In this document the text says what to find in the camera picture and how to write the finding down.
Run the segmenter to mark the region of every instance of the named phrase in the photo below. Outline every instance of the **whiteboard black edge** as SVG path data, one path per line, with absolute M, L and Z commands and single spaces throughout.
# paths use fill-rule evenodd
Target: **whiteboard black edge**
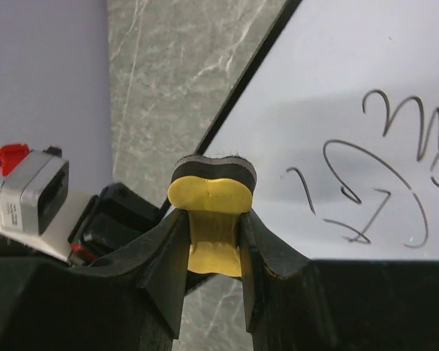
M 269 51 L 273 47 L 274 43 L 277 41 L 278 37 L 282 33 L 283 29 L 288 24 L 291 17 L 293 17 L 294 12 L 300 5 L 302 0 L 286 0 L 282 9 L 279 11 L 279 14 L 275 21 L 272 23 L 269 31 L 263 38 L 262 42 L 259 44 L 258 49 L 252 55 L 252 58 L 249 60 L 249 63 L 246 65 L 246 68 L 242 72 L 242 75 L 237 80 L 235 86 L 231 89 L 228 97 L 226 97 L 225 102 L 222 107 L 219 109 L 218 114 L 214 118 L 213 122 L 210 124 L 210 127 L 206 131 L 202 140 L 198 144 L 195 149 L 196 154 L 203 155 L 206 149 L 209 147 L 210 143 L 213 141 L 214 137 L 220 130 L 223 123 L 225 123 L 226 118 L 229 116 L 232 111 L 234 105 L 238 102 L 242 93 L 249 85 L 251 79 L 254 77 L 255 73 L 261 66 L 263 60 L 268 55 Z M 160 210 L 158 211 L 157 221 L 161 221 L 165 216 L 166 212 L 168 212 L 170 208 L 170 202 L 166 198 L 165 202 L 162 204 Z

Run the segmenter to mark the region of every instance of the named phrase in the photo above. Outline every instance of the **black frame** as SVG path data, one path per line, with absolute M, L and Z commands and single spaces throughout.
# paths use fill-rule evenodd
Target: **black frame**
M 245 70 L 242 72 L 241 77 L 239 77 L 235 86 L 231 89 L 228 97 L 223 103 L 222 107 L 219 109 L 218 114 L 214 118 L 210 127 L 206 131 L 202 140 L 195 149 L 195 154 L 204 154 L 206 149 L 209 147 L 210 143 L 220 130 L 223 123 L 225 123 L 226 118 L 229 116 L 234 105 L 238 102 L 242 93 L 249 85 L 252 77 L 255 75 L 259 67 L 261 66 L 265 57 L 269 54 L 271 47 L 277 41 L 279 35 L 282 33 L 283 29 L 288 24 L 291 17 L 293 17 L 294 12 L 300 5 L 302 0 L 286 0 L 282 9 L 279 11 L 277 19 L 272 23 L 269 31 L 263 38 L 262 42 L 259 44 L 258 49 L 252 55 L 249 63 L 247 64 Z M 162 218 L 166 215 L 170 208 L 170 202 L 166 198 L 165 202 L 162 204 L 157 214 L 157 221 L 160 222 Z

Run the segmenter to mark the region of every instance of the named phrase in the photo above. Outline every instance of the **gray marble countertop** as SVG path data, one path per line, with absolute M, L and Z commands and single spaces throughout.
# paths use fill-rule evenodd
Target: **gray marble countertop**
M 113 174 L 155 205 L 194 151 L 284 0 L 108 0 Z M 251 350 L 241 283 L 184 300 L 173 350 Z

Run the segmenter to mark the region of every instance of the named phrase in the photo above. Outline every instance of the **red connector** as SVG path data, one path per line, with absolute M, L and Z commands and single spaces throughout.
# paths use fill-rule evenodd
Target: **red connector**
M 28 156 L 30 150 L 26 144 L 0 146 L 0 171 L 6 177 Z

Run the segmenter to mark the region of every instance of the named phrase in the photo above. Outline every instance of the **black marker drawing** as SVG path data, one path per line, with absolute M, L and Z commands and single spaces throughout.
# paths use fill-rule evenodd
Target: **black marker drawing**
M 437 125 L 438 125 L 437 149 L 438 149 L 438 151 L 437 151 L 434 159 L 432 160 L 431 167 L 430 167 L 431 173 L 434 173 L 435 168 L 439 163 L 439 107 L 436 107 L 433 110 L 433 112 L 431 113 L 431 118 L 428 121 L 427 129 L 426 129 L 426 131 L 424 131 L 424 123 L 425 123 L 426 116 L 425 116 L 425 111 L 424 111 L 424 104 L 419 97 L 413 95 L 411 97 L 407 97 L 406 99 L 403 99 L 398 104 L 398 106 L 395 107 L 394 112 L 392 112 L 391 106 L 390 106 L 390 101 L 389 101 L 387 94 L 385 92 L 381 91 L 380 89 L 374 89 L 374 90 L 369 91 L 363 97 L 362 104 L 361 104 L 363 113 L 366 113 L 367 100 L 372 95 L 376 95 L 376 96 L 381 97 L 383 100 L 383 103 L 385 105 L 386 123 L 385 123 L 383 133 L 382 133 L 383 137 L 386 137 L 387 134 L 389 133 L 391 125 L 393 124 L 394 119 L 397 117 L 400 110 L 404 106 L 406 106 L 406 104 L 409 104 L 411 102 L 416 104 L 416 106 L 418 107 L 418 111 L 419 111 L 419 136 L 418 136 L 418 148 L 416 150 L 416 161 L 418 161 L 418 162 L 422 161 L 424 156 L 426 155 L 426 150 L 427 150 L 427 147 L 429 145 L 429 138 L 431 137 L 431 134 L 432 134 L 432 128 L 434 127 L 435 122 L 437 122 Z M 432 174 L 430 178 L 431 178 L 431 182 L 437 188 L 439 188 L 439 180 L 436 179 L 435 175 Z
M 396 177 L 396 179 L 398 180 L 398 184 L 400 186 L 405 187 L 410 192 L 411 197 L 413 198 L 413 201 L 415 202 L 416 206 L 419 209 L 419 213 L 420 213 L 420 216 L 422 218 L 422 222 L 424 224 L 424 237 L 423 237 L 423 240 L 421 241 L 421 243 L 414 244 L 414 245 L 411 245 L 411 244 L 403 244 L 403 245 L 408 247 L 408 248 L 411 248 L 411 249 L 419 249 L 419 248 L 423 247 L 429 238 L 429 225 L 428 225 L 428 221 L 427 221 L 427 217 L 426 217 L 426 213 L 424 211 L 423 205 L 421 204 L 421 201 L 419 200 L 416 193 L 411 188 L 411 185 L 391 165 L 389 165 L 387 162 L 383 161 L 380 157 L 378 157 L 378 156 L 374 155 L 373 153 L 369 152 L 368 150 L 362 148 L 361 146 L 349 143 L 348 141 L 344 141 L 344 140 L 328 140 L 323 145 L 323 158 L 325 159 L 325 162 L 326 162 L 327 166 L 329 167 L 330 171 L 332 172 L 332 174 L 334 175 L 334 177 L 340 183 L 341 193 L 344 194 L 344 196 L 346 196 L 347 199 L 353 201 L 354 203 L 361 205 L 362 200 L 355 193 L 355 191 L 353 191 L 350 188 L 350 186 L 345 182 L 345 180 L 337 173 L 331 160 L 329 159 L 328 149 L 332 145 L 340 145 L 340 146 L 348 147 L 352 150 L 356 150 L 356 151 L 361 152 L 365 157 L 369 157 L 369 158 L 375 160 L 380 165 L 384 166 L 388 171 L 390 171 Z M 309 191 L 309 187 L 307 186 L 307 182 L 304 178 L 303 173 L 297 167 L 288 168 L 287 173 L 289 173 L 289 172 L 295 172 L 299 176 L 299 179 L 302 183 L 302 186 L 304 187 L 304 191 L 305 191 L 306 196 L 307 196 L 307 202 L 309 204 L 309 209 L 311 210 L 311 212 L 314 215 L 317 215 L 314 204 L 312 203 L 312 198 L 311 198 L 311 194 Z M 368 223 L 366 223 L 366 225 L 364 226 L 364 228 L 362 230 L 357 230 L 356 228 L 353 228 L 348 224 L 339 222 L 339 221 L 334 220 L 334 219 L 323 219 L 323 221 L 330 223 L 330 224 L 336 224 L 336 225 L 346 227 L 347 229 L 354 232 L 356 236 L 354 236 L 352 238 L 345 237 L 345 239 L 348 240 L 348 242 L 350 242 L 350 243 L 356 242 L 356 243 L 360 243 L 360 244 L 371 244 L 371 240 L 367 236 L 367 231 L 371 228 L 372 224 L 376 221 L 376 219 L 378 218 L 378 216 L 380 215 L 380 213 L 382 212 L 384 207 L 391 200 L 391 196 L 392 196 L 392 192 L 389 189 L 373 188 L 373 190 L 375 192 L 379 192 L 385 196 L 384 196 L 383 200 L 380 202 L 380 205 L 378 206 L 376 211 L 372 214 Z

